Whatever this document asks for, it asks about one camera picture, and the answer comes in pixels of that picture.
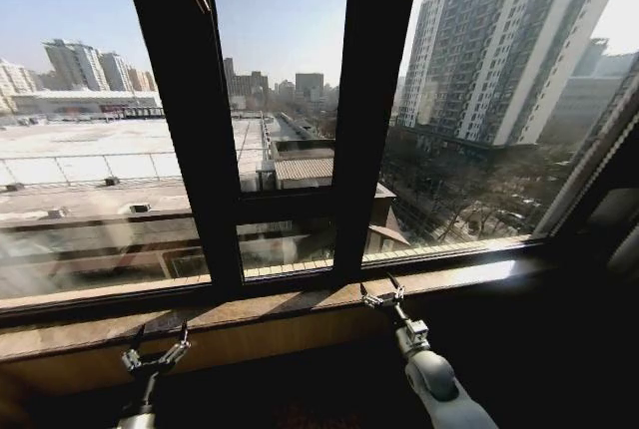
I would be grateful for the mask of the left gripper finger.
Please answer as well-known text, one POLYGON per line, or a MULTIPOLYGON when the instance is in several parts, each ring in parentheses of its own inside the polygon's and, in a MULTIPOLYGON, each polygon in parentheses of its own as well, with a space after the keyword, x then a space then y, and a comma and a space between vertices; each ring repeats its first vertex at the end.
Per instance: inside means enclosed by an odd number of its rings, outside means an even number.
POLYGON ((186 355, 191 346, 188 321, 184 320, 177 342, 161 355, 158 364, 162 368, 173 368, 186 355))
POLYGON ((145 324, 142 324, 139 327, 131 341, 129 348, 122 354, 122 362, 129 373, 138 371, 143 365, 138 349, 141 346, 145 328, 145 324))

